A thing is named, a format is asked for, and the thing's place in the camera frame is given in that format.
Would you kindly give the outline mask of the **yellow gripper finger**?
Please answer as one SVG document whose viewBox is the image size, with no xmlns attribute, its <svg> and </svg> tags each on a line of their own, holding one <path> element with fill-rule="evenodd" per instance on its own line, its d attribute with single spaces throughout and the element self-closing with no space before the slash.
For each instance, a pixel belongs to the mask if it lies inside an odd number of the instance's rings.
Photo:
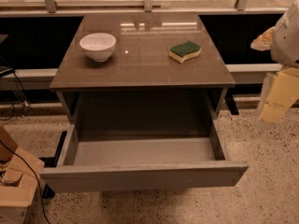
<svg viewBox="0 0 299 224">
<path fill-rule="evenodd" d="M 261 101 L 255 115 L 255 125 L 263 129 L 275 126 L 298 100 L 298 68 L 287 67 L 275 74 L 268 73 L 263 80 Z"/>
<path fill-rule="evenodd" d="M 267 29 L 251 42 L 250 47 L 258 51 L 270 50 L 274 31 L 275 27 Z"/>
</svg>

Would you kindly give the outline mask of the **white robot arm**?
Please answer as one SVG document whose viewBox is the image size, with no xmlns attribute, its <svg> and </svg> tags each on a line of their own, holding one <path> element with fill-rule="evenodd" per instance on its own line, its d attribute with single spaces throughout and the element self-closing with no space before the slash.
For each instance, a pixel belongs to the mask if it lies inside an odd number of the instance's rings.
<svg viewBox="0 0 299 224">
<path fill-rule="evenodd" d="M 276 25 L 267 29 L 250 44 L 252 49 L 269 50 L 271 59 L 281 64 L 275 74 L 263 80 L 261 101 L 255 125 L 275 126 L 299 100 L 299 0 L 295 0 Z"/>
</svg>

